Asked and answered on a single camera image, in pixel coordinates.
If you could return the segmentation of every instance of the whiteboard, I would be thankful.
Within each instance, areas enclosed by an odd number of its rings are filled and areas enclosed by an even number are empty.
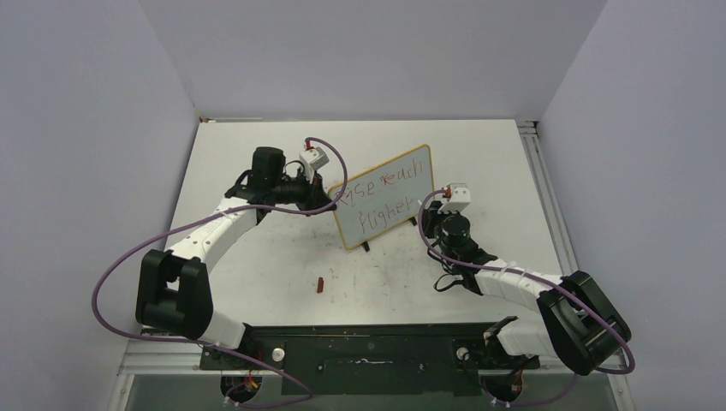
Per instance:
[[[433,187],[427,144],[350,178],[334,211],[343,246],[352,250],[405,223]],[[328,195],[336,197],[341,188],[342,184],[334,186]]]

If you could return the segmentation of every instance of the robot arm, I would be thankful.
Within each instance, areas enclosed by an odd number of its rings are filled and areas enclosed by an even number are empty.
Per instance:
[[[423,230],[427,238],[435,240],[442,255],[451,259],[486,265],[488,271],[449,265],[439,260],[446,275],[477,295],[493,295],[512,301],[539,313],[541,320],[531,321],[508,317],[493,326],[484,335],[487,346],[494,345],[510,356],[546,355],[559,358],[571,370],[587,375],[620,348],[613,336],[578,307],[571,305],[564,295],[550,289],[534,278],[559,284],[584,301],[597,315],[605,319],[618,334],[628,341],[630,329],[612,306],[595,281],[584,271],[560,277],[529,271],[532,277],[517,276],[507,269],[514,267],[497,256],[488,254],[470,236],[469,220],[461,212],[471,202],[466,184],[451,184],[443,201],[432,201],[423,215]]]
[[[269,210],[247,205],[296,204],[302,211],[330,203],[318,169],[328,163],[321,149],[309,147],[295,161],[297,176],[285,174],[283,152],[258,147],[253,166],[237,179],[212,214],[223,213],[166,251],[149,251],[141,261],[136,320],[164,331],[225,348],[238,348],[247,326],[214,310],[209,272],[237,240],[258,225]],[[179,282],[178,290],[168,283]]]

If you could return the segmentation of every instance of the wire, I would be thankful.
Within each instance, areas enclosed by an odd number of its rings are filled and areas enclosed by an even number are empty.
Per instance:
[[[438,245],[438,243],[439,243],[439,242],[441,242],[441,241],[440,241],[440,240],[436,240],[436,241],[434,241],[434,242],[433,242],[433,243],[431,244],[431,246],[432,246],[432,247],[435,247],[435,246],[437,246],[437,245]],[[426,250],[426,255],[428,255],[429,257],[431,257],[431,259],[433,259],[433,260],[434,260],[434,261],[436,261],[437,263],[441,263],[441,264],[444,264],[443,260],[441,260],[441,259],[437,258],[437,257],[436,257],[435,255],[433,255],[433,254],[431,253],[431,251],[428,251],[428,250]]]
[[[537,407],[539,405],[552,404],[553,402],[557,402],[559,400],[562,400],[567,394],[570,393],[570,391],[572,391],[572,389],[577,384],[577,381],[579,379],[580,379],[579,378],[579,375],[573,373],[572,374],[572,380],[570,380],[569,385],[564,390],[562,390],[559,394],[557,394],[556,396],[553,396],[551,398],[547,398],[547,399],[544,399],[544,400],[527,401],[527,402],[505,402],[505,401],[502,401],[502,400],[496,398],[495,396],[493,396],[486,389],[486,383],[484,381],[482,381],[482,383],[481,383],[481,388],[484,390],[484,392],[486,393],[487,396],[489,396],[490,398],[493,398],[494,399],[494,403],[496,403],[496,404],[504,405],[504,406],[507,406],[507,407]]]
[[[303,170],[305,169],[305,165],[300,160],[293,160],[293,161],[285,164],[285,167],[284,167],[285,174],[288,173],[288,166],[291,165],[292,163],[297,163],[300,165],[300,167],[302,167]]]
[[[307,385],[303,384],[297,378],[295,378],[295,377],[287,374],[286,372],[284,372],[282,370],[278,370],[274,366],[270,366],[270,365],[265,364],[264,362],[262,362],[260,360],[256,360],[256,359],[250,357],[249,355],[244,355],[242,353],[238,353],[237,351],[234,351],[233,349],[229,349],[229,348],[225,348],[225,347],[219,347],[219,346],[216,346],[216,345],[213,345],[213,344],[209,344],[208,342],[203,342],[203,341],[188,340],[186,338],[168,338],[168,337],[142,336],[142,335],[139,335],[139,334],[134,334],[134,333],[131,333],[131,332],[128,332],[128,331],[124,331],[124,330],[121,330],[121,329],[116,328],[115,326],[111,325],[108,321],[106,321],[106,319],[103,317],[103,315],[101,315],[101,312],[98,309],[98,293],[100,292],[101,287],[104,285],[104,283],[106,282],[106,280],[108,279],[108,277],[111,275],[111,273],[122,262],[124,262],[126,259],[128,259],[132,255],[136,254],[137,252],[141,251],[142,249],[144,249],[144,248],[150,246],[151,244],[153,244],[153,243],[155,243],[155,242],[157,242],[159,240],[162,240],[162,239],[164,239],[164,238],[166,238],[166,237],[168,237],[170,235],[173,235],[173,234],[176,234],[176,233],[180,233],[180,232],[185,231],[187,229],[193,229],[194,227],[198,227],[198,226],[200,226],[202,224],[209,223],[210,221],[213,221],[213,220],[216,220],[218,218],[224,217],[227,213],[233,213],[233,212],[238,212],[238,211],[245,211],[245,210],[254,210],[254,209],[257,209],[257,210],[267,210],[267,211],[279,211],[279,212],[285,212],[285,213],[288,213],[288,214],[296,214],[296,215],[302,215],[302,216],[311,216],[311,215],[319,214],[321,212],[324,212],[324,211],[327,211],[328,209],[330,209],[345,194],[345,188],[348,185],[348,169],[345,166],[345,162],[343,161],[340,152],[338,152],[338,150],[336,150],[335,147],[331,146],[326,141],[323,141],[323,140],[318,139],[318,138],[315,138],[315,137],[307,137],[305,139],[305,142],[307,144],[309,144],[311,141],[318,142],[318,143],[320,143],[320,144],[328,147],[336,155],[336,157],[338,157],[338,160],[340,161],[340,164],[341,164],[342,175],[343,175],[342,188],[341,188],[340,193],[338,193],[338,195],[329,204],[324,205],[324,206],[322,206],[320,208],[317,208],[315,210],[310,210],[310,211],[289,210],[289,209],[286,209],[286,208],[275,207],[273,205],[242,205],[242,206],[239,206],[239,207],[230,208],[229,210],[226,210],[224,212],[224,214],[222,214],[221,212],[219,212],[217,214],[212,214],[211,216],[202,218],[199,221],[195,221],[193,223],[189,223],[187,225],[183,225],[181,227],[177,227],[175,229],[171,229],[171,230],[169,230],[169,231],[167,231],[165,233],[162,233],[162,234],[153,236],[152,238],[150,238],[150,239],[142,242],[138,246],[136,246],[136,247],[131,248],[130,250],[128,250],[124,255],[122,255],[116,261],[114,261],[113,264],[111,264],[109,266],[109,268],[106,269],[106,271],[104,271],[104,274],[101,276],[101,278],[96,283],[96,287],[93,288],[93,294],[91,296],[91,309],[93,311],[93,316],[96,318],[96,320],[106,330],[108,330],[110,332],[113,332],[114,334],[117,334],[118,336],[121,336],[121,337],[133,338],[135,340],[141,340],[141,341],[154,341],[154,342],[161,342],[161,343],[194,343],[194,344],[202,344],[202,345],[205,345],[205,346],[213,347],[217,351],[223,352],[225,354],[233,355],[233,356],[238,357],[238,358],[242,358],[243,360],[247,360],[249,362],[252,362],[256,366],[260,366],[260,367],[264,368],[265,370],[272,371],[275,374],[277,374],[277,375],[279,375],[279,376],[281,376],[283,378],[287,378],[291,383],[299,386],[300,388],[302,388],[307,393],[307,396],[304,396],[304,397],[293,398],[293,399],[290,399],[290,400],[281,401],[281,402],[275,402],[275,403],[272,403],[272,404],[260,404],[260,405],[257,405],[257,404],[240,404],[240,407],[243,407],[243,408],[275,408],[275,407],[281,407],[281,406],[284,406],[284,405],[295,404],[297,402],[307,401],[310,398],[312,398],[312,390],[310,390],[310,388]],[[231,392],[234,392],[235,389],[236,389],[236,387],[232,387],[231,389],[229,389],[227,391],[226,396],[229,396],[229,394]]]
[[[509,373],[509,376],[510,376],[510,377],[514,377],[514,375],[515,375],[515,374],[516,374],[517,372],[523,372],[523,371],[524,371],[524,367],[525,367],[525,366],[527,366],[527,364],[529,364],[530,362],[532,362],[532,361],[534,361],[534,360],[536,360],[536,359],[538,359],[538,358],[539,358],[539,356],[538,356],[538,355],[533,355],[533,356],[531,356],[531,357],[527,358],[526,360],[522,361],[522,362],[520,363],[520,366],[519,366],[519,368],[515,368],[514,370],[512,370],[512,372],[510,372],[510,373]]]
[[[436,280],[436,282],[435,282],[435,283],[433,284],[433,289],[435,289],[435,290],[436,290],[437,292],[439,292],[439,293],[443,293],[443,292],[444,292],[444,291],[446,291],[447,289],[450,289],[451,287],[454,287],[455,285],[457,285],[457,284],[459,283],[458,281],[456,281],[456,280],[455,280],[455,281],[452,281],[451,283],[449,283],[449,285],[447,285],[446,287],[443,287],[443,288],[441,288],[441,289],[440,289],[440,288],[438,287],[438,284],[439,284],[439,282],[441,282],[441,280],[442,280],[442,279],[443,279],[444,277],[447,277],[447,276],[454,276],[454,274],[449,274],[449,273],[447,272],[446,274],[444,274],[444,275],[442,275],[441,277],[439,277],[439,278],[438,278],[438,280]]]
[[[512,383],[512,385],[516,385],[517,381],[521,380],[522,374],[524,374],[524,368],[520,368],[520,373],[517,375],[517,378],[515,379],[514,383]]]
[[[633,372],[633,370],[635,369],[635,357],[633,355],[633,351],[628,346],[628,343],[620,336],[620,334],[617,333],[617,331],[615,331],[615,329],[610,324],[608,324],[607,321],[605,321],[602,317],[600,317],[597,313],[595,313],[595,311],[593,311],[592,308],[588,307],[587,304],[585,304],[581,299],[577,298],[574,294],[570,293],[569,291],[564,289],[562,286],[555,284],[550,280],[547,280],[547,279],[544,279],[541,277],[537,277],[537,276],[533,275],[532,273],[529,273],[529,272],[526,272],[523,270],[517,270],[515,268],[507,267],[507,268],[502,269],[501,267],[492,267],[492,266],[488,266],[488,265],[476,265],[476,264],[471,264],[471,263],[465,263],[463,261],[459,261],[458,259],[452,259],[451,257],[447,257],[447,256],[441,254],[436,248],[432,247],[431,243],[429,243],[429,241],[426,239],[426,236],[424,234],[424,229],[423,229],[421,222],[423,222],[424,210],[425,210],[426,204],[429,202],[429,200],[432,199],[435,195],[443,194],[445,192],[446,192],[446,190],[433,191],[432,193],[428,194],[424,198],[423,202],[421,203],[421,207],[419,207],[419,234],[421,236],[421,240],[426,245],[426,248],[428,248],[428,251],[430,251],[431,253],[433,253],[434,255],[439,257],[440,259],[447,261],[451,264],[460,265],[462,267],[474,268],[475,270],[497,271],[497,272],[504,271],[507,273],[512,273],[512,274],[516,274],[516,275],[520,275],[520,276],[529,278],[530,280],[536,281],[538,283],[542,283],[548,287],[551,287],[551,288],[557,290],[560,294],[564,295],[570,301],[572,301],[576,306],[581,308],[582,311],[586,312],[590,317],[592,317],[592,319],[594,319],[595,322],[597,322],[603,328],[605,328],[605,330],[608,331],[613,336],[613,338],[615,338],[617,343],[620,344],[620,346],[622,347],[622,350],[625,352],[625,355],[628,357],[628,366],[625,369],[612,370],[612,369],[608,369],[608,368],[597,367],[597,368],[595,368],[595,370],[606,373],[606,374],[629,374],[629,373]]]
[[[479,372],[476,373],[476,377],[474,377],[472,374],[469,373],[469,370],[467,368],[467,361],[471,356],[469,353],[464,354],[463,358],[461,358],[461,368],[464,370],[464,375],[467,376],[467,378],[471,379],[474,382],[474,385],[477,387],[481,387],[481,383],[479,382]]]
[[[454,272],[454,268],[451,267],[451,265],[446,264],[446,262],[444,262],[443,260],[439,260],[439,262],[441,263],[441,269],[443,270],[443,272],[450,274],[452,276],[454,276],[456,274]]]
[[[247,372],[247,377],[245,378],[245,385],[249,386],[251,385],[255,390],[258,389],[257,383],[254,382],[252,379],[252,369],[250,369],[249,372]]]

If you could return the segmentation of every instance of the black joint housing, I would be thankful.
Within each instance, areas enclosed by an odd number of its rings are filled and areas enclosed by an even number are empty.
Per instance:
[[[179,280],[179,290],[167,283]],[[214,312],[206,265],[151,250],[141,260],[136,321],[189,339],[199,339]]]
[[[475,265],[485,265],[497,259],[496,255],[487,253],[472,239],[470,233],[471,223],[468,218],[458,212],[453,214],[439,213],[438,210],[441,205],[441,201],[432,201],[429,207],[424,210],[424,215],[421,218],[424,235],[426,238],[436,239],[438,246],[441,248],[441,254],[451,259]],[[478,269],[461,265],[452,265],[450,269],[454,274],[461,276],[461,286],[476,295],[484,295],[475,277],[479,272]]]
[[[285,155],[279,148],[257,147],[252,155],[252,169],[247,185],[254,191],[267,191],[277,187],[283,179]]]
[[[627,342],[630,328],[620,313],[584,271],[576,271],[560,284],[602,317]],[[555,289],[544,291],[537,299],[544,325],[560,360],[579,375],[588,375],[619,348],[616,339],[591,316]]]

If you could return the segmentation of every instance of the white panel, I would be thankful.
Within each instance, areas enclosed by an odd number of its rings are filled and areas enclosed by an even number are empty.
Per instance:
[[[509,355],[546,355],[558,358],[542,319],[517,319],[499,331],[497,340]]]
[[[211,314],[209,325],[200,341],[206,341],[220,347],[237,349],[245,335],[245,325],[241,321],[235,321],[228,315],[215,310]]]
[[[141,0],[195,107],[539,119],[605,0]]]
[[[247,201],[232,197],[222,198],[217,208],[210,215],[224,212],[232,208],[246,206]],[[169,247],[173,255],[183,259],[199,258],[205,263],[207,273],[211,274],[219,259],[230,247],[250,229],[257,225],[257,211],[243,210],[225,217],[211,220],[188,233],[181,241]]]
[[[543,274],[541,272],[532,271],[528,268],[518,267],[514,262],[507,263],[502,259],[497,259],[486,264],[489,267],[497,268],[514,268],[519,271],[525,271],[536,277],[559,284],[561,275],[559,274]],[[492,295],[512,301],[520,306],[527,307],[530,310],[539,313],[537,299],[539,293],[550,289],[542,283],[538,283],[522,275],[517,275],[505,271],[480,271],[476,275],[477,284],[482,294]]]
[[[106,409],[126,339],[91,292],[168,227],[192,105],[136,2],[2,0],[0,127],[0,409]],[[100,298],[126,330],[139,263]]]
[[[638,409],[724,409],[726,3],[609,0],[539,131]]]

